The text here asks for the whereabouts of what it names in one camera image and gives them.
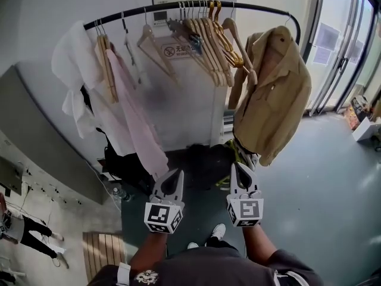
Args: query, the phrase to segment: pink fabric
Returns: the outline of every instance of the pink fabric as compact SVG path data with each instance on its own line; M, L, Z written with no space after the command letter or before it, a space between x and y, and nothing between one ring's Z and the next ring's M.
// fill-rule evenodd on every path
M156 131L138 101L133 78L127 67L112 50L107 50L107 56L136 154L145 170L157 180L168 172L168 158L159 146Z

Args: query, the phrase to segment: tan jacket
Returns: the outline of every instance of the tan jacket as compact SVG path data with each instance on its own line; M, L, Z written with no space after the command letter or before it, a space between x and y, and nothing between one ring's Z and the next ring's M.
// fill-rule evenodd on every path
M268 166L294 135L311 92L311 78L290 31L279 26L248 38L246 51L258 76L235 113L233 130L243 147ZM235 109L246 73L238 69L229 98Z

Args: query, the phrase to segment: no smoking symbol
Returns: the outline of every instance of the no smoking symbol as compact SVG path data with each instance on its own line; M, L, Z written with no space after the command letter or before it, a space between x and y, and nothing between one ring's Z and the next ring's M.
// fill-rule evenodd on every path
M174 48L172 48L171 46L168 46L164 49L164 55L167 56L167 57L171 57L174 55Z

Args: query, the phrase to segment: beige floor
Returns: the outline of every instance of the beige floor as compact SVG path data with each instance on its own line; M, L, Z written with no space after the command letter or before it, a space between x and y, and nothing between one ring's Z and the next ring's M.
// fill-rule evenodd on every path
M21 206L25 197L11 194L7 201ZM60 266L56 268L50 257L23 245L13 245L4 240L0 241L0 256L9 257L12 270L26 273L23 278L26 285L31 286L80 286L87 285L85 263L83 260L82 232L113 232L121 231L120 212L109 198L103 206L93 206L81 209L61 209L49 197L30 191L23 209L30 215L43 219L49 228L61 233L65 241L61 245L66 249L65 257L70 266L69 270Z

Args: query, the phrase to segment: black t-shirt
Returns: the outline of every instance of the black t-shirt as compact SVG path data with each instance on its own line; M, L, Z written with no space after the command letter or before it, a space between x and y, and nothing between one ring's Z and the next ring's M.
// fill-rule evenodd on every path
M102 269L89 286L115 285L117 268L109 267L108 274L102 274ZM320 286L323 282L311 268L284 250L276 251L265 267L244 259L231 248L199 247L156 263L152 269L132 277L130 285Z

